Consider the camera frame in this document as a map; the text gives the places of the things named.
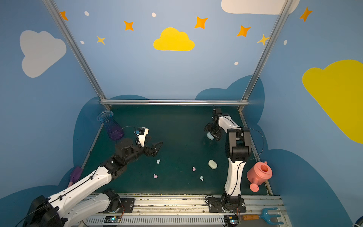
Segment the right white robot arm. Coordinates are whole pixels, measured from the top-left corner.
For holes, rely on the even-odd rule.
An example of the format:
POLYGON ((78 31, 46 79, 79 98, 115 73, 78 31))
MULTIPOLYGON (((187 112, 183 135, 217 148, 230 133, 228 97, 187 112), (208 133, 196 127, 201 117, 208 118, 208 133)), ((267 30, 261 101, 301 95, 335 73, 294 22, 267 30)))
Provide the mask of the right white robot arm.
POLYGON ((225 154, 228 158, 228 172, 225 192, 221 203, 242 205, 241 181, 244 166, 251 154, 251 133, 249 129, 239 126, 232 117, 215 108, 212 114, 213 122, 204 127, 210 140, 221 140, 226 134, 225 154))

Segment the light blue earbud case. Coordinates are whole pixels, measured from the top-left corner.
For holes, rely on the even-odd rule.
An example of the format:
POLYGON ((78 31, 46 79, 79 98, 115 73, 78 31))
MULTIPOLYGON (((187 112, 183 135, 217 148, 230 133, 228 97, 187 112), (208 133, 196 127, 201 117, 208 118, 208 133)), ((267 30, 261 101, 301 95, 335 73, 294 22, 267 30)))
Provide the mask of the light blue earbud case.
POLYGON ((207 137, 208 137, 210 140, 214 140, 214 136, 213 136, 210 132, 208 132, 208 133, 207 133, 207 137))

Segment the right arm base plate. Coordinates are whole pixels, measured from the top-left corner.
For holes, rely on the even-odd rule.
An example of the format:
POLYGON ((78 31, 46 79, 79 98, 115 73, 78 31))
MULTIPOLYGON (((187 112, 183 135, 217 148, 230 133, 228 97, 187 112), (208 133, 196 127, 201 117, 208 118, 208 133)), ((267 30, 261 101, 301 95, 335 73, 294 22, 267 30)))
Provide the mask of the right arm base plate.
POLYGON ((244 199, 241 196, 233 197, 214 197, 207 195, 205 203, 210 213, 245 213, 247 211, 244 199))

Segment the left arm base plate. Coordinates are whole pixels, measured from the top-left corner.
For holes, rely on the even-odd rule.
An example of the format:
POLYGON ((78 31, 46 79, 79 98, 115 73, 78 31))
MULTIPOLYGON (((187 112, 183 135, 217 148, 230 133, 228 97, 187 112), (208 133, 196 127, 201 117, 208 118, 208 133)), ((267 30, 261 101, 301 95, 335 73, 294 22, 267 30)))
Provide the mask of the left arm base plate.
POLYGON ((120 198, 112 200, 106 210, 106 213, 132 213, 134 203, 134 198, 120 198))

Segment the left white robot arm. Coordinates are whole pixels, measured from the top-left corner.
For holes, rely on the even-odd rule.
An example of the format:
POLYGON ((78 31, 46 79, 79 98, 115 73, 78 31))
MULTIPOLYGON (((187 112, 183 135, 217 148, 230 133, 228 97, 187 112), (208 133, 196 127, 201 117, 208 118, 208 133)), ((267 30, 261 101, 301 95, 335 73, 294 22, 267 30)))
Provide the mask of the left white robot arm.
POLYGON ((129 138, 122 139, 115 146, 115 154, 88 176, 57 194, 34 199, 21 223, 24 227, 70 227, 96 213, 117 209, 120 197, 110 189, 90 201, 83 199, 121 176, 140 156, 155 157, 162 145, 141 146, 129 138))

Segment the mint green earbud case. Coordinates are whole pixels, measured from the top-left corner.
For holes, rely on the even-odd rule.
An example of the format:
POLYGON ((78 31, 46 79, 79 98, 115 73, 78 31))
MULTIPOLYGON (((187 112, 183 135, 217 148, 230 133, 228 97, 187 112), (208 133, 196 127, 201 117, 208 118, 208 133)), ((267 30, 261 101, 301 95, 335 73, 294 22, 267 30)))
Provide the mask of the mint green earbud case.
POLYGON ((217 163, 214 161, 214 160, 209 160, 208 161, 208 166, 211 168, 211 169, 216 169, 218 167, 217 163))

